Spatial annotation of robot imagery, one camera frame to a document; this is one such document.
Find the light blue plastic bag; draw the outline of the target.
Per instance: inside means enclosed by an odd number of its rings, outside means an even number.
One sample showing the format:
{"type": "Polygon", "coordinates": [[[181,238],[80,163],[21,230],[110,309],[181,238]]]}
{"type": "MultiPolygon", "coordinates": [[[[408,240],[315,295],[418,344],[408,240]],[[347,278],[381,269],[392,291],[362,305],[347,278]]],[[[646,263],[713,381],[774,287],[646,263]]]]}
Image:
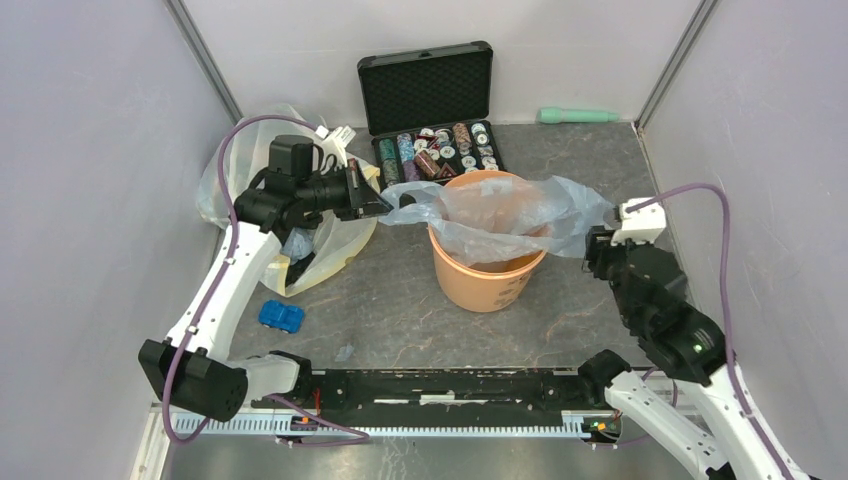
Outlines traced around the light blue plastic bag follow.
{"type": "Polygon", "coordinates": [[[543,252],[581,258],[585,236],[605,224],[613,204],[594,189],[551,176],[525,180],[494,172],[463,186],[408,182],[387,188],[387,226],[425,224],[437,243],[465,266],[543,252]]]}

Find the orange plastic trash bin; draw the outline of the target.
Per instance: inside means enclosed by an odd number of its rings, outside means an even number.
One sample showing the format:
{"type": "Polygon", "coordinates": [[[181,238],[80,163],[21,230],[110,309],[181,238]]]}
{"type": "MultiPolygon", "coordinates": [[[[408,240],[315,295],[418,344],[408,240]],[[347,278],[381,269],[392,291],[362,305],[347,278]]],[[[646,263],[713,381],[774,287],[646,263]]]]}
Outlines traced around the orange plastic trash bin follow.
{"type": "MultiPolygon", "coordinates": [[[[529,182],[507,172],[478,170],[465,173],[447,183],[449,187],[477,186],[487,179],[505,179],[517,186],[517,193],[507,195],[506,204],[495,209],[495,226],[519,216],[521,205],[541,198],[541,193],[529,182]]],[[[459,307],[477,313],[501,310],[513,303],[525,288],[533,270],[544,259],[539,250],[514,259],[464,265],[443,247],[432,227],[428,228],[436,276],[445,295],[459,307]]]]}

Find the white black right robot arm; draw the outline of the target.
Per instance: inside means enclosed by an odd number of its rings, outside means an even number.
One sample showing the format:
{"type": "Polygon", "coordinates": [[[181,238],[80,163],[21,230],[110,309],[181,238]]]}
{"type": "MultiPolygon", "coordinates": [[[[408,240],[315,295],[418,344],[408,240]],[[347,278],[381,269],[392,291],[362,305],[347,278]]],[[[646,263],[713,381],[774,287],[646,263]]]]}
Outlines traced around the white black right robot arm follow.
{"type": "Polygon", "coordinates": [[[685,300],[685,276],[674,255],[652,243],[617,243],[614,235],[591,228],[584,264],[608,283],[623,325],[707,426],[661,400],[610,350],[579,367],[580,400],[624,413],[695,479],[808,478],[756,407],[721,328],[685,300]]]}

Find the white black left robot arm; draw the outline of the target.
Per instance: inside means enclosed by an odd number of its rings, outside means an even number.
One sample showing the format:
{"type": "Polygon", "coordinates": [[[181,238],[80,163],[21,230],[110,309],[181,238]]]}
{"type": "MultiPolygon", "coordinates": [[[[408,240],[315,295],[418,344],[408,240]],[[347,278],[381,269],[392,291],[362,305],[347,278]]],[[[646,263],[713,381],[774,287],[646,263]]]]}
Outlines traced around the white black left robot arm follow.
{"type": "Polygon", "coordinates": [[[164,407],[175,406],[226,422],[241,406],[277,394],[290,407],[314,394],[307,360],[269,353],[229,361],[241,315],[260,278],[296,228],[327,211],[343,221],[391,209],[345,152],[347,130],[315,139],[279,135],[267,167],[234,201],[235,217],[186,313],[162,340],[147,340],[138,360],[164,407]]]}

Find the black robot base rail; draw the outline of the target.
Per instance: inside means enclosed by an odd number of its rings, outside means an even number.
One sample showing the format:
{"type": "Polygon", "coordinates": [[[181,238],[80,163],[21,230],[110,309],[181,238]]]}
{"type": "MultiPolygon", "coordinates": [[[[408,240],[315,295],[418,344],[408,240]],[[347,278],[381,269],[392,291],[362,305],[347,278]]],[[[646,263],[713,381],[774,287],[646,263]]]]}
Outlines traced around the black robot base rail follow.
{"type": "Polygon", "coordinates": [[[607,411],[574,369],[327,369],[284,399],[347,427],[553,427],[563,413],[607,411]]]}

